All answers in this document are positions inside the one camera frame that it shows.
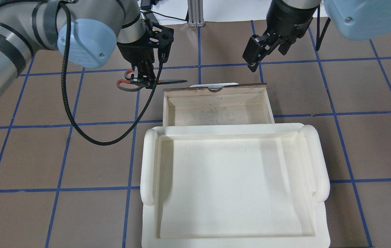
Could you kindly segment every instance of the wooden drawer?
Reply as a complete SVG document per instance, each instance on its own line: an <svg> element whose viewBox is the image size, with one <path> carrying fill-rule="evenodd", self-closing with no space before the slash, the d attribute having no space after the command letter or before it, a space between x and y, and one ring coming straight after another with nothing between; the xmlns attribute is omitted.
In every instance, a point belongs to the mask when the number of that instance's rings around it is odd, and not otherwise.
<svg viewBox="0 0 391 248"><path fill-rule="evenodd" d="M164 90L163 126L274 123L266 84Z"/></svg>

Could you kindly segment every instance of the white tray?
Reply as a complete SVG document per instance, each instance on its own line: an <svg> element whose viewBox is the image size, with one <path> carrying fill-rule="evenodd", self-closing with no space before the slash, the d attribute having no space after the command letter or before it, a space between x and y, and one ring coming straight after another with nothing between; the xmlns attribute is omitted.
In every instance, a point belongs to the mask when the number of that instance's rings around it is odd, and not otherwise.
<svg viewBox="0 0 391 248"><path fill-rule="evenodd" d="M143 151L142 247L328 247L329 189L310 125L154 127Z"/></svg>

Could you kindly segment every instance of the metal post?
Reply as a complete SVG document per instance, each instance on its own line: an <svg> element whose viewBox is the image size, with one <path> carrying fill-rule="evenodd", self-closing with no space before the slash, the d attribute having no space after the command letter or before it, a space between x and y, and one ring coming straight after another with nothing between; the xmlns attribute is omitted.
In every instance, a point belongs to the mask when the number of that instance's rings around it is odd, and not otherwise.
<svg viewBox="0 0 391 248"><path fill-rule="evenodd" d="M204 27L203 0L188 0L189 27Z"/></svg>

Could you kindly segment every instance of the tiled surface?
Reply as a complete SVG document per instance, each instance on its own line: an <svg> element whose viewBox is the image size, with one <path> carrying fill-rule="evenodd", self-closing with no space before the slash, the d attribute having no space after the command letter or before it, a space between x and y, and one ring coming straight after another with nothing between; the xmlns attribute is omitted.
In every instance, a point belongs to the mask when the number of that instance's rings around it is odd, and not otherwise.
<svg viewBox="0 0 391 248"><path fill-rule="evenodd" d="M264 21L253 26L258 34L265 29ZM173 28L162 79L189 82L166 87L267 83L276 122L312 124L319 132L331 179L331 247L391 248L391 34L347 41L331 25L317 57L313 25L286 56L275 51L251 73L241 55L252 22ZM135 133L95 146L63 112L61 60L59 52L38 52L30 74L0 99L0 247L140 248L143 136L162 124L166 87L158 86ZM102 69L69 66L70 107L93 138L120 136L145 105L149 90L115 86L129 67L118 50Z"/></svg>

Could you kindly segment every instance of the metal bracket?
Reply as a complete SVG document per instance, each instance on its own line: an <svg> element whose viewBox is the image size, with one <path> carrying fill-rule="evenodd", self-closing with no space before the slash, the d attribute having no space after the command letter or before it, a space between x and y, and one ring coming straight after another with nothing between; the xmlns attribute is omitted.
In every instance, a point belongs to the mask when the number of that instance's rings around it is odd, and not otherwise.
<svg viewBox="0 0 391 248"><path fill-rule="evenodd" d="M189 27L204 27L203 0L188 0Z"/></svg>

